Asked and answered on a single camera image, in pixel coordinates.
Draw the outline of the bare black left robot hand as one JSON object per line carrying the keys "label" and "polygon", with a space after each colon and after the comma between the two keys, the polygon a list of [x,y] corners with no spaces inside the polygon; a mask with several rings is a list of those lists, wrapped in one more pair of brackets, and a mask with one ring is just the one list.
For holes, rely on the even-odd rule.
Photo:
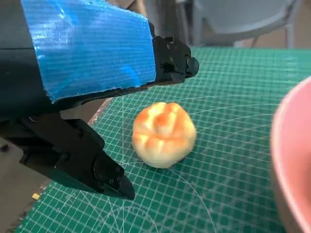
{"label": "bare black left robot hand", "polygon": [[23,150],[23,165],[66,187],[135,197],[104,140],[61,111],[182,83],[198,70],[186,44],[104,0],[0,3],[0,135]]}

